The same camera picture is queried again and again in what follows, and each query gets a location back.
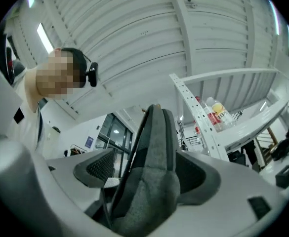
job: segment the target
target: white ceiling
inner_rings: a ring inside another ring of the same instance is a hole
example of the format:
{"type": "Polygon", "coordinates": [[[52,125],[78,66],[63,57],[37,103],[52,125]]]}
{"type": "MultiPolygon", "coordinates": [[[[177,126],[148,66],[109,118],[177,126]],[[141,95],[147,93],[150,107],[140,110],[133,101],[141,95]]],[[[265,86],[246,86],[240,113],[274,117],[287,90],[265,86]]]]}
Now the white ceiling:
{"type": "Polygon", "coordinates": [[[40,22],[54,47],[76,46],[99,63],[99,85],[63,101],[78,121],[125,109],[136,127],[152,103],[176,116],[169,74],[268,68],[277,48],[267,0],[36,0],[30,9],[23,2],[9,23],[29,67],[46,56],[40,22]]]}

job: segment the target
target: white metal shelf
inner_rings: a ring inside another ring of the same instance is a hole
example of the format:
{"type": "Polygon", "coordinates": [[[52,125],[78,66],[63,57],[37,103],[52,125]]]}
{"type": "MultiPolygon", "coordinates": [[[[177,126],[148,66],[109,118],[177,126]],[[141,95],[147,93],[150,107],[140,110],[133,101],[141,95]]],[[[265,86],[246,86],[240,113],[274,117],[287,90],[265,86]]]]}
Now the white metal shelf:
{"type": "Polygon", "coordinates": [[[188,124],[195,120],[209,155],[229,161],[227,153],[265,130],[281,114],[289,98],[279,100],[246,122],[217,133],[195,96],[214,97],[229,111],[237,111],[265,99],[277,73],[276,69],[251,68],[211,72],[182,79],[171,74],[169,76],[176,88],[177,123],[188,124]]]}

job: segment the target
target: plastic bottle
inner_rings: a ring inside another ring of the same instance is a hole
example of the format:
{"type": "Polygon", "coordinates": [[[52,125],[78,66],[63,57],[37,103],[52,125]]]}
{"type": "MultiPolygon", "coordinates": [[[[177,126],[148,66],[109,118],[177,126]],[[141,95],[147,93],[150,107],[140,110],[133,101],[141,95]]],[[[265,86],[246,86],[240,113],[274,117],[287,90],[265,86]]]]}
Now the plastic bottle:
{"type": "Polygon", "coordinates": [[[235,121],[233,120],[232,116],[219,101],[209,97],[207,98],[206,103],[211,106],[214,112],[217,114],[224,129],[235,125],[235,121]]]}
{"type": "Polygon", "coordinates": [[[222,123],[221,123],[221,120],[219,119],[217,114],[214,112],[212,107],[208,106],[207,103],[205,103],[203,100],[200,100],[199,97],[195,97],[195,98],[197,99],[197,101],[200,103],[200,106],[203,108],[203,110],[207,114],[207,116],[210,119],[212,125],[214,126],[214,129],[217,132],[221,132],[222,130],[224,130],[224,128],[222,126],[222,123]]]}

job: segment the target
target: perforated metal bracket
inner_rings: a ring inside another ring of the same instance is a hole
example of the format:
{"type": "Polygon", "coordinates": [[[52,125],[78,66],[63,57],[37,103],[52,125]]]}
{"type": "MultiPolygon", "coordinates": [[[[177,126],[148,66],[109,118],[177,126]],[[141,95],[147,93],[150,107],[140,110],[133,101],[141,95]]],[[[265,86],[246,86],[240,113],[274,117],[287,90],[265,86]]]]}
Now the perforated metal bracket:
{"type": "MultiPolygon", "coordinates": [[[[224,146],[217,138],[216,130],[214,129],[209,118],[207,117],[205,111],[200,106],[199,102],[196,100],[195,96],[176,74],[171,74],[169,76],[175,85],[175,89],[178,92],[178,96],[180,96],[181,99],[185,102],[196,124],[198,125],[201,131],[201,135],[204,138],[204,142],[208,147],[209,155],[217,159],[229,161],[224,146]]],[[[182,109],[180,107],[181,101],[179,99],[180,98],[178,97],[176,98],[177,109],[181,110],[182,109]]]]}

